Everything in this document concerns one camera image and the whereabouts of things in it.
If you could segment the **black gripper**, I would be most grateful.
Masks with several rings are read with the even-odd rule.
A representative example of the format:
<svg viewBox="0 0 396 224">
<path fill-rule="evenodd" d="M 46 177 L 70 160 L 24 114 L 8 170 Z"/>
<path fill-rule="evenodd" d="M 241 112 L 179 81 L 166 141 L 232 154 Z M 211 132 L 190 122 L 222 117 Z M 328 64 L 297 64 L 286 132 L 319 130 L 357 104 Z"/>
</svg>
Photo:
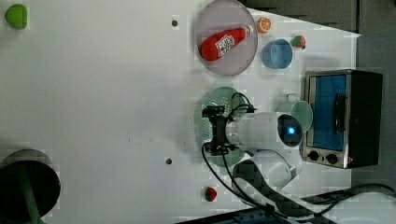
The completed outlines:
<svg viewBox="0 0 396 224">
<path fill-rule="evenodd" d="M 224 105 L 208 105 L 202 111 L 202 117 L 208 118 L 212 128 L 212 139 L 204 143 L 204 150 L 211 156 L 222 156 L 236 150 L 236 145 L 231 144 L 226 136 L 228 117 L 224 117 Z"/>
</svg>

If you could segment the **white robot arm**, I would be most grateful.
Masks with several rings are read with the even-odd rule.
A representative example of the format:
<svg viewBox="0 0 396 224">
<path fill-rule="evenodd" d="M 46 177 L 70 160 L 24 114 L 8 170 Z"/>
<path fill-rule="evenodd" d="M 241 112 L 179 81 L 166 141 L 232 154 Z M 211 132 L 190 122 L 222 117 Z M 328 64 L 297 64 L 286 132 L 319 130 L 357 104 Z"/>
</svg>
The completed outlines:
<svg viewBox="0 0 396 224">
<path fill-rule="evenodd" d="M 223 113 L 222 105 L 203 109 L 202 116 L 212 127 L 212 139 L 204 144 L 206 153 L 224 156 L 236 150 L 246 152 L 268 185 L 276 189 L 283 189 L 301 172 L 297 147 L 303 141 L 304 129 L 297 118 L 284 112 Z"/>
</svg>

